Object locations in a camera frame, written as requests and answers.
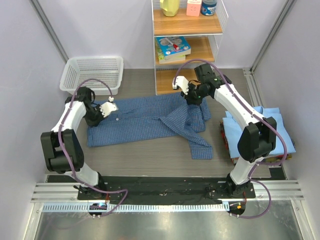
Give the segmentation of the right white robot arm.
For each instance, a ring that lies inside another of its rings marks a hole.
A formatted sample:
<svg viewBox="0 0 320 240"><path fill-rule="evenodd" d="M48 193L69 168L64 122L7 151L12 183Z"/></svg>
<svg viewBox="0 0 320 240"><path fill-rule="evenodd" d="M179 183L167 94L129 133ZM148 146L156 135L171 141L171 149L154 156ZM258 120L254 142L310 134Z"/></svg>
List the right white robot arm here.
<svg viewBox="0 0 320 240"><path fill-rule="evenodd" d="M172 88L181 89L181 95L189 105L199 105L203 98L210 96L227 109L242 131L237 143L240 157L225 183L226 193L236 198L247 188L256 165L276 148L277 123L273 117L264 117L244 100L231 80L212 63L205 60L194 72L195 83L177 72Z"/></svg>

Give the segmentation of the dark blue checkered shirt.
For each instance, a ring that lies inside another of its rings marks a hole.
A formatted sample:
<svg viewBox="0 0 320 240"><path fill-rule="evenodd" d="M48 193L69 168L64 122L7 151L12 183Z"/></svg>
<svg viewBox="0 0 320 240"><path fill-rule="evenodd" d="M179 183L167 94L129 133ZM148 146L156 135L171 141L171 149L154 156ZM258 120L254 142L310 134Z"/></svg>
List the dark blue checkered shirt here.
<svg viewBox="0 0 320 240"><path fill-rule="evenodd" d="M181 136L195 160L213 158L212 146L200 136L211 113L206 100L189 105L179 93L117 99L118 110L98 126L87 128L87 146L103 147Z"/></svg>

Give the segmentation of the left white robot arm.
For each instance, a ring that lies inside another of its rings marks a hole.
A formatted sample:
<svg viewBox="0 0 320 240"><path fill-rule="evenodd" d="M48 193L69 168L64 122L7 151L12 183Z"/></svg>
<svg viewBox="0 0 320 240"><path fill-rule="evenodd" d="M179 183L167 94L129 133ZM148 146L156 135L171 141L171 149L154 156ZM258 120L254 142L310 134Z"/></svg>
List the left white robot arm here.
<svg viewBox="0 0 320 240"><path fill-rule="evenodd" d="M41 134L40 142L47 170L72 176L73 172L68 159L64 151L59 149L64 147L76 177L89 184L89 194L100 200L106 195L107 187L101 174L85 163L84 152L76 135L82 119L85 119L89 127L96 127L105 119L101 106L94 103L95 97L93 90L85 86L80 87L72 104L70 104L71 96L65 100L64 112L59 122L51 131Z"/></svg>

